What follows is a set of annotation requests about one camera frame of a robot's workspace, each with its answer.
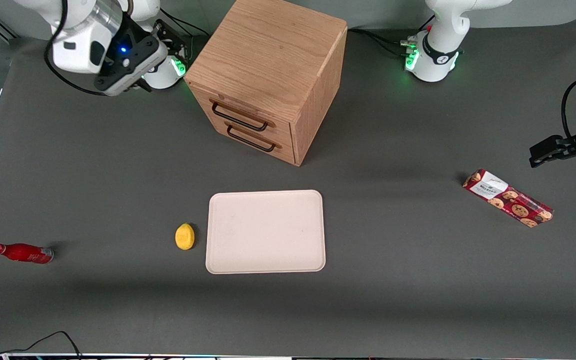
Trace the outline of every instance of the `wooden drawer cabinet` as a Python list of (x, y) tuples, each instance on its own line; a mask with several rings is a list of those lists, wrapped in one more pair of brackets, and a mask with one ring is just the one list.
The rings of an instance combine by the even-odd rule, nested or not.
[(237, 0), (185, 75), (218, 133), (300, 166), (335, 97), (346, 22)]

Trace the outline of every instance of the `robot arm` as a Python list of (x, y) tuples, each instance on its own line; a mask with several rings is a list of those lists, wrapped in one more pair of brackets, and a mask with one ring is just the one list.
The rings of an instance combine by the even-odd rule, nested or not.
[[(97, 75), (94, 86), (107, 96), (119, 95), (135, 84), (146, 89), (172, 86), (188, 66), (183, 56), (185, 44), (173, 30), (151, 34), (151, 25), (142, 27), (135, 22), (157, 16), (160, 0), (14, 1), (39, 13), (53, 34), (60, 29), (65, 10), (64, 25), (53, 35), (53, 62), (71, 73)], [(167, 27), (160, 20), (157, 26), (158, 30)], [(176, 41), (163, 34), (170, 34)]]
[(465, 12), (502, 7), (512, 0), (425, 0), (434, 12), (436, 21), (432, 30), (422, 30), (402, 41), (412, 45), (406, 70), (425, 82), (443, 80), (455, 66), (459, 46), (471, 28), (471, 19)]

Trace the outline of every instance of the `black metal handle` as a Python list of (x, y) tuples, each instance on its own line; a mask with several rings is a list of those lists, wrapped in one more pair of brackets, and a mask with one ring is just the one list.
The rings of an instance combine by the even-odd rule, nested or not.
[(241, 126), (244, 126), (244, 127), (248, 128), (248, 129), (250, 129), (250, 130), (254, 130), (254, 131), (256, 131), (256, 132), (263, 132), (263, 130), (266, 130), (266, 127), (268, 126), (268, 123), (267, 123), (267, 122), (264, 122), (263, 125), (261, 125), (260, 127), (250, 125), (249, 123), (246, 123), (246, 122), (244, 122), (244, 121), (241, 121), (241, 120), (239, 120), (239, 119), (237, 119), (237, 118), (234, 118), (234, 117), (232, 117), (232, 116), (230, 116), (230, 115), (224, 114), (224, 113), (221, 112), (221, 111), (217, 111), (217, 107), (218, 107), (218, 106), (219, 106), (219, 104), (218, 104), (217, 102), (213, 102), (213, 103), (212, 103), (212, 112), (215, 113), (215, 115), (220, 116), (220, 117), (222, 117), (222, 118), (224, 118), (224, 119), (226, 119), (226, 120), (232, 121), (232, 122), (235, 123), (235, 124), (239, 124), (239, 125), (241, 125)]
[(244, 144), (248, 144), (248, 145), (252, 146), (253, 148), (259, 149), (261, 151), (265, 151), (266, 153), (270, 153), (272, 150), (275, 150), (275, 144), (272, 144), (272, 146), (270, 146), (270, 147), (263, 147), (263, 146), (257, 145), (256, 143), (254, 143), (248, 139), (244, 139), (241, 136), (237, 136), (237, 135), (233, 134), (231, 132), (232, 129), (233, 129), (233, 126), (228, 125), (228, 129), (226, 130), (226, 132), (228, 133), (228, 136), (233, 138), (233, 139), (237, 139), (238, 141), (240, 141)]

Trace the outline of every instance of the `lemon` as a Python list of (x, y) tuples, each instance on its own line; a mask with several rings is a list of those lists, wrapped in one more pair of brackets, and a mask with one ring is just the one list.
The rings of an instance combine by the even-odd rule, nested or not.
[(190, 250), (195, 244), (195, 231), (190, 224), (182, 224), (174, 233), (174, 243), (179, 249)]

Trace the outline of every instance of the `white tray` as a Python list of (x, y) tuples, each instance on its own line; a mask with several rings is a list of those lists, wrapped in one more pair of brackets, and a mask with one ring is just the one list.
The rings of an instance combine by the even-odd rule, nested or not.
[(322, 194), (215, 194), (207, 237), (206, 269), (212, 274), (320, 271), (326, 265)]

